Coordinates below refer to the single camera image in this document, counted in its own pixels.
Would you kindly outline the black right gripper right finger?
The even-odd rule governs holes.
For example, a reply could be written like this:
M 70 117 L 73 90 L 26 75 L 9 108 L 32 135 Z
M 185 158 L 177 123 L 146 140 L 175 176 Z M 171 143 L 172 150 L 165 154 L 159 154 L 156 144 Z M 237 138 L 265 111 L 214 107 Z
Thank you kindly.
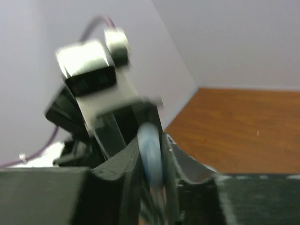
M 220 173 L 163 136 L 167 216 L 171 225 L 297 225 L 300 176 Z

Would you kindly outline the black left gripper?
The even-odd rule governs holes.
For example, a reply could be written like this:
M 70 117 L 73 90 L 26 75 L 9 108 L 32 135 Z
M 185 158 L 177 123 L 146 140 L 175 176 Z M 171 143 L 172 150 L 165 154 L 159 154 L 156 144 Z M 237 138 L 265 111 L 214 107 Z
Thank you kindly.
M 146 122 L 162 130 L 158 106 L 150 100 L 138 99 L 92 119 L 92 128 L 85 127 L 79 106 L 63 85 L 45 111 L 50 122 L 70 133 L 56 166 L 97 167 L 123 150 Z

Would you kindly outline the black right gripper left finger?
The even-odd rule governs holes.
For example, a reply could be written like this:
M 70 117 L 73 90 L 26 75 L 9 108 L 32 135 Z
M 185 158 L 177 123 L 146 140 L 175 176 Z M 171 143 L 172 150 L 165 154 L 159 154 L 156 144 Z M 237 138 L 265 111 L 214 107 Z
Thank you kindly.
M 0 172 L 3 225 L 136 225 L 141 161 L 137 140 L 87 167 L 9 168 Z

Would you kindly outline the small clear plastic cap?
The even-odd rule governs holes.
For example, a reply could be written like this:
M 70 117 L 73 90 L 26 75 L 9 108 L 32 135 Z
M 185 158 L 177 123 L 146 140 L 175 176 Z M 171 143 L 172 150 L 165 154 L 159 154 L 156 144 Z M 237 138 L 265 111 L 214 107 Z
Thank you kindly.
M 142 124 L 137 132 L 138 148 L 150 186 L 159 187 L 163 181 L 162 156 L 158 128 Z

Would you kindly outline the purple capped pen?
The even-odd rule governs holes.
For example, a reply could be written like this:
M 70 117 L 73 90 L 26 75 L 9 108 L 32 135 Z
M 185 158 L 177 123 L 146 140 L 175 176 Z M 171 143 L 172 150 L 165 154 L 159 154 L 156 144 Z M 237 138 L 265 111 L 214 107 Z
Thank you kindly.
M 144 225 L 167 224 L 164 186 L 151 188 L 146 181 L 142 182 L 139 216 Z

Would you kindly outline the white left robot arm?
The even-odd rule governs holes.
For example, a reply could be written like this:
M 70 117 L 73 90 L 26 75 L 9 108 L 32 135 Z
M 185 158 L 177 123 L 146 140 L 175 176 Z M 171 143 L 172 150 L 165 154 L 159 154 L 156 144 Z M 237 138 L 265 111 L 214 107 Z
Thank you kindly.
M 63 85 L 45 117 L 55 124 L 55 132 L 64 129 L 69 137 L 53 143 L 53 134 L 36 154 L 22 154 L 15 167 L 95 168 L 126 148 L 143 124 L 155 125 L 162 132 L 158 104 L 141 97 L 125 99 L 116 88 L 89 95 L 80 104 Z

